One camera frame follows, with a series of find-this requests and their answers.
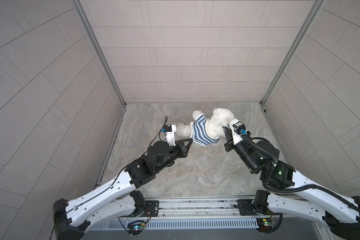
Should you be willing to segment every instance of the white fur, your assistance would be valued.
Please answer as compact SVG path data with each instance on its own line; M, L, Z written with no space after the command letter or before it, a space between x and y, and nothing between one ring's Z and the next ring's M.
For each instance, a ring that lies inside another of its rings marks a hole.
M196 110L192 113L192 117L194 120L202 114L201 111ZM206 133L213 139L218 139L221 136L225 136L224 130L222 127L228 127L228 123L235 119L233 113L225 108L215 108L213 110L213 115L211 119L208 119L206 122ZM191 137L191 126L179 124L176 126L176 133L182 137Z

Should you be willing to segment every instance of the marble floor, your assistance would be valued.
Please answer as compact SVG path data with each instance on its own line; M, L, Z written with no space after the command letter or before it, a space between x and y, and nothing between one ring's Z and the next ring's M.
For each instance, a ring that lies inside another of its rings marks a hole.
M264 137L278 148L259 103L128 104L102 182L115 177L122 167L147 150L165 116L168 124L189 124L194 110L201 110L210 118L215 108L230 109L245 123L252 137ZM208 147L193 143L186 158L177 159L172 167L162 170L138 190L146 198L256 194L262 189L260 174L250 174L235 151L225 152L225 142L222 139Z

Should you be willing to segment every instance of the plush toy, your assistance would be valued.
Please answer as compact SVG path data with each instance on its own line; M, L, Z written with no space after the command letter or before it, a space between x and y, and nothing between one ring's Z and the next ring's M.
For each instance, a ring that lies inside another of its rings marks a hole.
M217 144L220 137L225 136L222 127L228 127L228 123L235 119L233 113L225 108L215 108L211 119L199 110L192 113L195 122L189 125L177 125L177 135L192 138L194 142L204 147L209 144Z

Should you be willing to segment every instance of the teddy bear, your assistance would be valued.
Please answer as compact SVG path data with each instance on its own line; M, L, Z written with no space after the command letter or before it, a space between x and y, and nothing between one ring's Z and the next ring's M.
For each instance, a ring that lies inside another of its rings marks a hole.
M177 135L192 138L197 144L204 147L209 144L217 144L220 138L225 136L223 127L228 127L228 123L235 119L235 116L229 109L215 108L210 119L199 110L192 113L195 120L189 125L178 124Z

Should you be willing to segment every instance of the plush toy head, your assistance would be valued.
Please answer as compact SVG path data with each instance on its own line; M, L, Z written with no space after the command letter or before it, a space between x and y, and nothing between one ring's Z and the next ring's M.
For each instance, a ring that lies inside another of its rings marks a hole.
M211 119L207 119L199 110L194 111L192 117L195 122L190 125L179 124L176 133L183 137L192 137L202 146L218 143L220 137L225 135L222 127L227 127L228 123L235 119L233 113L224 108L215 108Z

